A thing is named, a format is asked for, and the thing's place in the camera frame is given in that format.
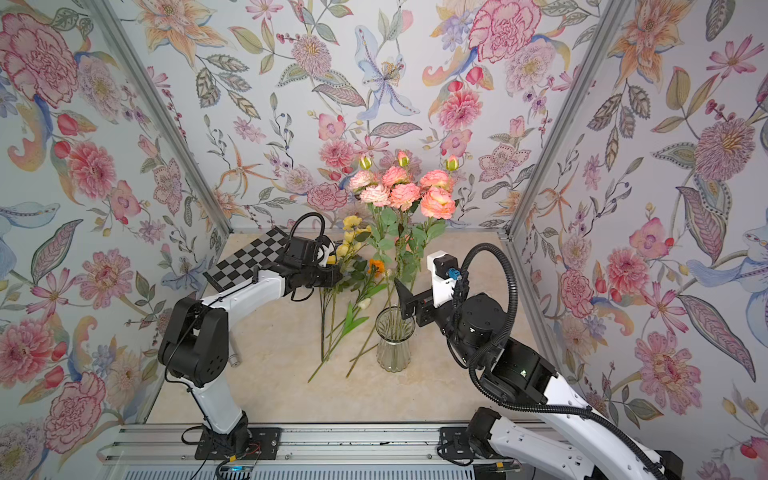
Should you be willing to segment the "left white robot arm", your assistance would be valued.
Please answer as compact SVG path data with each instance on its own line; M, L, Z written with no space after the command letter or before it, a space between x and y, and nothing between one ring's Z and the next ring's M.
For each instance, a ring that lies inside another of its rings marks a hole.
M203 414L203 433L227 457L243 458L256 449L247 414L234 401L224 375L233 326L298 289L313 293L341 280L340 267L329 261L335 245L325 230L320 213L302 215L276 259L254 267L249 280L200 300L182 299L173 307L158 361L167 382L191 393Z

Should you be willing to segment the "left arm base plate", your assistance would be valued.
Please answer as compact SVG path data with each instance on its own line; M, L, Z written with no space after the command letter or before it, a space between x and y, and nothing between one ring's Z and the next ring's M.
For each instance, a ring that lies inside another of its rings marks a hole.
M279 427L249 427L230 434L213 432L202 427L199 440L194 441L196 460L261 461L275 460L282 429Z

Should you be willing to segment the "aluminium rail frame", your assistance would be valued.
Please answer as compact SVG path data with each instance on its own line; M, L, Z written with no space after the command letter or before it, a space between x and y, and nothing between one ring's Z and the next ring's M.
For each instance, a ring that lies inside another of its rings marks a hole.
M262 424L243 460L205 453L196 427L120 429L101 479L599 479L588 456L543 424L513 431L508 452L472 458L462 423Z

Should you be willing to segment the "black white checkerboard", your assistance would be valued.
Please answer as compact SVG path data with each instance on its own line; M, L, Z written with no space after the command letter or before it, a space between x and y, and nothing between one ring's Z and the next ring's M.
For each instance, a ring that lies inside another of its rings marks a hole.
M204 277L217 292L250 281L255 269L263 270L267 263L277 260L287 242L285 231L272 228L210 267Z

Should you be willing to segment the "clear ribbed glass vase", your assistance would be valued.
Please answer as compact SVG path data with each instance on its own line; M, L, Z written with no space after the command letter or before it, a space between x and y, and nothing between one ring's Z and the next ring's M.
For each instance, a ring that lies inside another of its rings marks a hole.
M375 330L379 336L377 362L387 372L398 373L411 362L409 341L415 331L412 317L404 319L398 306L390 306L377 316Z

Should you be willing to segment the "yellow rose stem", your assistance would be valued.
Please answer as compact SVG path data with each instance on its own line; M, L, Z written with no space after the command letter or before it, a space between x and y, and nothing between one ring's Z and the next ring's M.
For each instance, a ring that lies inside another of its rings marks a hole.
M331 258L339 255L341 257L360 255L360 252L366 246L366 239L370 233L370 227L358 215L347 216L343 220L343 237L340 241L334 243L334 253Z

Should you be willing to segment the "pink rose stem three blooms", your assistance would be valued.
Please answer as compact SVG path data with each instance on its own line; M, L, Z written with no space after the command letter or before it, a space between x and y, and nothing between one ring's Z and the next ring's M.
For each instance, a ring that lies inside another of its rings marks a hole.
M420 257L423 253L424 234L421 227L413 222L418 210L422 188L413 174L411 159L406 151L399 150L396 160L382 177L387 205L382 210L382 226L386 236L382 253L392 259L388 277L388 298L390 307L388 321L400 327L399 313L394 309L398 304L397 284L413 287L420 271Z

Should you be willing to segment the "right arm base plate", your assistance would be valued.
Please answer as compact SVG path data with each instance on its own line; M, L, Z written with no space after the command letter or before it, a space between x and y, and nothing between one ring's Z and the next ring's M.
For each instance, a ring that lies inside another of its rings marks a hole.
M503 466L520 465L517 459L503 457L482 446L470 437L466 427L440 427L436 453L441 459L458 466L470 466L482 461L500 462Z

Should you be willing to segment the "orange white flower stem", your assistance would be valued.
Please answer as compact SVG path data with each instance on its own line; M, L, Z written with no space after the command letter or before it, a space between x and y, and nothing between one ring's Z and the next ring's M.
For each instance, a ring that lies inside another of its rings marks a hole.
M341 342L368 321L365 310L375 295L387 289L387 268L382 261L360 255L336 255L331 260L340 279L332 287L320 289L320 363L307 382L316 377Z

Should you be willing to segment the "pink rose stem two blooms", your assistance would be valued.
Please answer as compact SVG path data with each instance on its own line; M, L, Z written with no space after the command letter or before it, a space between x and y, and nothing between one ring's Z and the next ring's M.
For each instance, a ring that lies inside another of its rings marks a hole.
M386 293L384 307L393 305L396 262L396 240L401 211L395 205L395 188L408 184L410 176L398 163L385 170L376 170L370 156L362 155L359 170L351 178L349 189L370 214L366 239L373 249L370 276L377 278L377 286Z

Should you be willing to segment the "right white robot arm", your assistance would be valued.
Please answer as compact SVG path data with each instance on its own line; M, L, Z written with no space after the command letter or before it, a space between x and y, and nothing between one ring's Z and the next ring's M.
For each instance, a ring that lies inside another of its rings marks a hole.
M505 306L470 292L470 266L481 253L501 266ZM405 320L434 324L473 386L494 403L466 427L466 445L483 459L517 460L556 479L679 479L683 462L625 434L580 396L556 367L511 335L518 292L514 269L497 246L480 243L464 260L439 251L428 256L430 289L414 294L394 282Z

